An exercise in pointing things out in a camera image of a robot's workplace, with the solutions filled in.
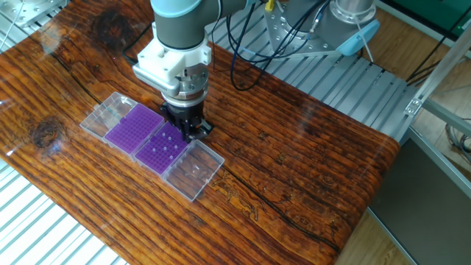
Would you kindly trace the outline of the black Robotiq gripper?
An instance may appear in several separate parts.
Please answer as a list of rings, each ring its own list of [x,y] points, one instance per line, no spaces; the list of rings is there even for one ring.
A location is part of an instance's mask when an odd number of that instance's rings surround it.
[[[202,139],[209,136],[214,125],[204,119],[204,103],[190,107],[178,107],[164,102],[160,112],[174,126],[179,127],[183,140],[190,143],[192,139]]]

